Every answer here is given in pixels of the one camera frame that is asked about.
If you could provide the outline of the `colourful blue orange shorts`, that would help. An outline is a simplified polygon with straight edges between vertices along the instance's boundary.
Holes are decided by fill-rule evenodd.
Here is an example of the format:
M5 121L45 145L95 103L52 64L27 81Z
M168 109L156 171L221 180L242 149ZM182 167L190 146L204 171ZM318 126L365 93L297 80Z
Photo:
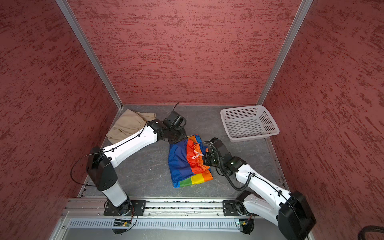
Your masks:
M213 180L211 169L204 165L208 152L200 136L193 135L170 145L168 164L174 188L199 185Z

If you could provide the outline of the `beige drawstring shorts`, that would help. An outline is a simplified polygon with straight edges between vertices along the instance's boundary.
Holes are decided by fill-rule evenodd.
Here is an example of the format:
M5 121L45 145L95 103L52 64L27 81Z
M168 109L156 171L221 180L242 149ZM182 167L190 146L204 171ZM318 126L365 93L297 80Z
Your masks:
M146 122L156 119L156 113L141 113L126 110L106 134L110 143L116 144L137 132L140 132Z

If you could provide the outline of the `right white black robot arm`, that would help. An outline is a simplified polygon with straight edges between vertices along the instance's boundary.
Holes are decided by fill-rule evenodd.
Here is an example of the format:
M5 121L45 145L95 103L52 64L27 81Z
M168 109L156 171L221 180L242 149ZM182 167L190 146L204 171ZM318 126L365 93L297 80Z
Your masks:
M307 240L317 223L305 196L291 193L257 173L245 160L234 157L222 141L204 143L204 165L214 167L231 187L241 192L238 213L262 217L275 224L287 240Z

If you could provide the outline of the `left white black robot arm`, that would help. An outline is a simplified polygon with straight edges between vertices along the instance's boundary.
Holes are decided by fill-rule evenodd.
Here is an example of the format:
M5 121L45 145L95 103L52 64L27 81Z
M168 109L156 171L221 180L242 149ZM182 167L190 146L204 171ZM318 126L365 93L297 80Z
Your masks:
M141 149L160 140L177 143L187 137L184 126L173 124L169 120L152 120L134 135L103 149L95 147L89 154L86 172L107 198L107 214L126 216L134 208L127 193L118 181L115 171L124 160Z

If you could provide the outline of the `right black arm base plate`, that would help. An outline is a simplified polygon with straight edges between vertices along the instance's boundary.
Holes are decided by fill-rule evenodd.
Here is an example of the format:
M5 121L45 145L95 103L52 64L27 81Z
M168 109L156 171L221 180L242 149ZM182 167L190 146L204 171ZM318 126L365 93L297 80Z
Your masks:
M249 217L251 214L240 201L223 201L223 213L226 217Z

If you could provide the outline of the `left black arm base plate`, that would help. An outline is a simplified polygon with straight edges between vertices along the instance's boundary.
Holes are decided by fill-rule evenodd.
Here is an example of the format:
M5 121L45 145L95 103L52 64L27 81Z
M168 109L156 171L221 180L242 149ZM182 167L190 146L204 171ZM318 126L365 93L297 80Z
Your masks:
M110 200L105 202L104 216L143 216L147 201L127 199L119 207L112 204Z

